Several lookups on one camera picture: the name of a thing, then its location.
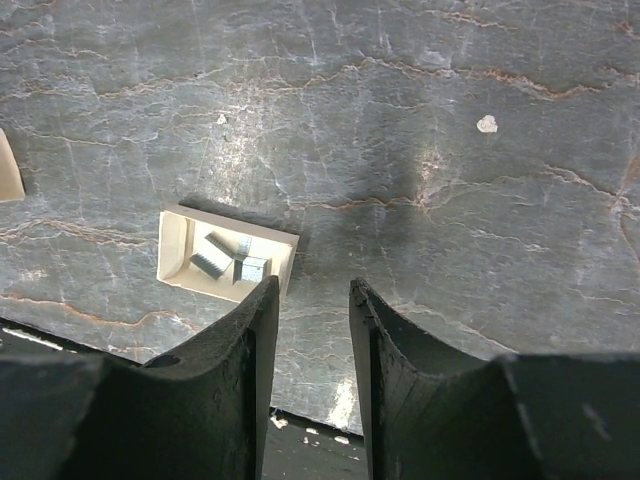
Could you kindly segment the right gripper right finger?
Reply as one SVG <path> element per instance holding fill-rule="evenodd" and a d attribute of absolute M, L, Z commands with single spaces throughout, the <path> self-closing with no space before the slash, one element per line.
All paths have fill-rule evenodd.
<path fill-rule="evenodd" d="M 349 325 L 372 479 L 635 479 L 633 353 L 464 353 L 363 279 Z"/>

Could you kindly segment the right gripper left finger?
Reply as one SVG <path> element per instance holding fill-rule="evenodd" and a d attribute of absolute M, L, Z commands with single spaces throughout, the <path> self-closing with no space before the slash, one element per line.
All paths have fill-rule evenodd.
<path fill-rule="evenodd" d="M 140 366 L 106 353 L 3 355 L 2 477 L 260 478 L 278 320 L 269 276 Z"/>

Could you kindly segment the staple box with red logo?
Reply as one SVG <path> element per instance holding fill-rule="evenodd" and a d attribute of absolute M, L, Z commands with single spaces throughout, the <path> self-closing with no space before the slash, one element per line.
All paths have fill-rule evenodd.
<path fill-rule="evenodd" d="M 25 197 L 20 169 L 8 138 L 0 129 L 0 202 L 22 201 Z"/>

